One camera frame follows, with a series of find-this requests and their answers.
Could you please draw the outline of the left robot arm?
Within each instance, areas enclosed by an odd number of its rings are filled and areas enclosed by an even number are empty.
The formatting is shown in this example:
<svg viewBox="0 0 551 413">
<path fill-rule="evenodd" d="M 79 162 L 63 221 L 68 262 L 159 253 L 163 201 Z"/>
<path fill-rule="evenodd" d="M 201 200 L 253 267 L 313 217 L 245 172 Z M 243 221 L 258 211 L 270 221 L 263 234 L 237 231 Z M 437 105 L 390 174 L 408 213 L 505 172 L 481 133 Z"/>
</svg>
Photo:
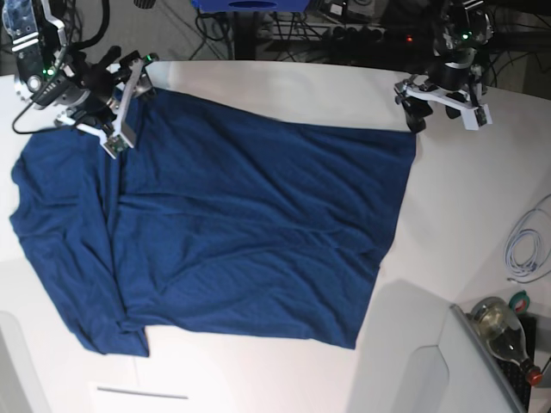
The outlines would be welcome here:
<svg viewBox="0 0 551 413">
<path fill-rule="evenodd" d="M 433 114 L 431 103 L 446 108 L 450 119 L 460 118 L 469 131 L 492 124 L 490 108 L 482 101 L 484 69 L 475 61 L 479 49 L 493 36 L 482 1 L 443 1 L 431 23 L 435 59 L 428 64 L 426 79 L 412 74 L 394 85 L 395 102 L 405 113 L 413 133 L 426 128 Z"/>
</svg>

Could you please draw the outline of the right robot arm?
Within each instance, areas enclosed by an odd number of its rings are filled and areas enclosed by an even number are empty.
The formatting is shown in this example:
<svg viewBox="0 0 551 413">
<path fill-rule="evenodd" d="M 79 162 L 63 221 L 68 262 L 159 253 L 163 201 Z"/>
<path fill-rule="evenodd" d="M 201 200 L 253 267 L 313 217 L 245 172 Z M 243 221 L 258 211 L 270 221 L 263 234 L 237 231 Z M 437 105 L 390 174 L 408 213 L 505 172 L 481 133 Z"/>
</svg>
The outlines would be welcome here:
<svg viewBox="0 0 551 413">
<path fill-rule="evenodd" d="M 147 67 L 158 55 L 137 51 L 124 55 L 111 46 L 91 63 L 87 50 L 107 33 L 108 1 L 101 3 L 97 32 L 82 38 L 82 20 L 73 1 L 3 1 L 1 20 L 15 58 L 15 86 L 28 108 L 59 106 L 55 129 L 90 126 L 111 133 L 124 113 L 123 96 L 151 98 L 156 91 Z"/>
</svg>

